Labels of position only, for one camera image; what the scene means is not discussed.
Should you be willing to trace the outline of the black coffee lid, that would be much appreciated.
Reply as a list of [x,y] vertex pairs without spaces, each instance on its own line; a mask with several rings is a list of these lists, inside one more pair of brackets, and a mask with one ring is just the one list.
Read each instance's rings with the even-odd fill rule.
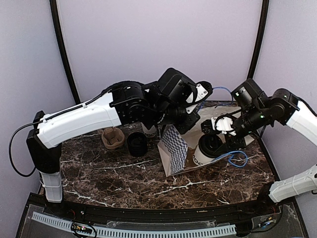
[[216,158],[223,153],[219,150],[223,144],[218,135],[205,134],[199,139],[199,149],[208,158]]

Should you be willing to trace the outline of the blue checkered paper bag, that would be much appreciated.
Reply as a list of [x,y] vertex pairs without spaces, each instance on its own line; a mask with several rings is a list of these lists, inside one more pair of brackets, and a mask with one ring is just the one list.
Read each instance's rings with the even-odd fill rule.
[[231,134],[203,134],[194,127],[180,135],[170,126],[158,143],[158,150],[167,177],[183,174],[214,164],[227,158],[233,166],[241,168],[249,157],[242,150],[255,139],[247,135],[243,138]]

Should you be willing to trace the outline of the white paper coffee cup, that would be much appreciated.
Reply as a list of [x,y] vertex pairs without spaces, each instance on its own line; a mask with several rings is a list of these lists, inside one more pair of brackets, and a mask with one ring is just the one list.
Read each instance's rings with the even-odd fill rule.
[[204,164],[210,163],[213,161],[213,158],[207,157],[202,153],[199,147],[196,148],[194,154],[193,154],[193,162],[197,166],[202,166]]

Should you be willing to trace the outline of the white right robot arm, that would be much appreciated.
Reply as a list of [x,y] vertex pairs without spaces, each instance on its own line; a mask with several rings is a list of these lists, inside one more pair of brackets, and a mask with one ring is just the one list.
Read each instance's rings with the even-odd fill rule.
[[[289,90],[279,88],[268,96],[249,78],[237,86],[231,95],[241,108],[240,117],[234,119],[229,126],[235,137],[244,137],[261,127],[274,126],[277,122],[316,145],[317,114],[307,102]],[[263,215],[272,207],[272,203],[316,190],[317,166],[313,165],[290,178],[265,185],[258,200],[253,203],[253,211]]]

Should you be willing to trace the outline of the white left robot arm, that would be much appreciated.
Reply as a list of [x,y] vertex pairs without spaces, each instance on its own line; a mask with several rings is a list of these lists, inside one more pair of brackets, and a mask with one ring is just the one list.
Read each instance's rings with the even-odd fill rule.
[[66,216],[70,206],[63,200],[60,174],[61,145],[71,138],[106,127],[136,122],[147,129],[174,125],[184,134],[199,119],[195,107],[212,92],[209,84],[194,82],[169,68],[159,80],[115,83],[91,100],[54,113],[40,111],[30,124],[26,144],[35,168],[40,172],[50,207]]

